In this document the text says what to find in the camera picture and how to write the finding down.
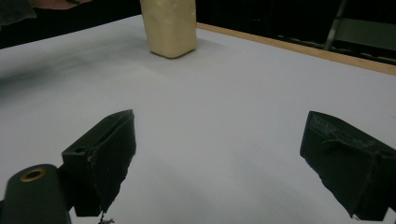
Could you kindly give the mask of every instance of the table surface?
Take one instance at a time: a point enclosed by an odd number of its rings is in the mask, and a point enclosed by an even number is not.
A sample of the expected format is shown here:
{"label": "table surface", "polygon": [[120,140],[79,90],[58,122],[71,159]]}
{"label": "table surface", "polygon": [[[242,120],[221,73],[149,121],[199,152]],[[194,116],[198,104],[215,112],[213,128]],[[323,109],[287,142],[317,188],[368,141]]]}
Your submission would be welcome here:
{"label": "table surface", "polygon": [[396,77],[197,35],[195,51],[167,60],[149,53],[136,16],[0,50],[0,191],[132,108],[137,153],[106,214],[116,223],[364,223],[300,157],[304,125],[315,110],[396,147]]}

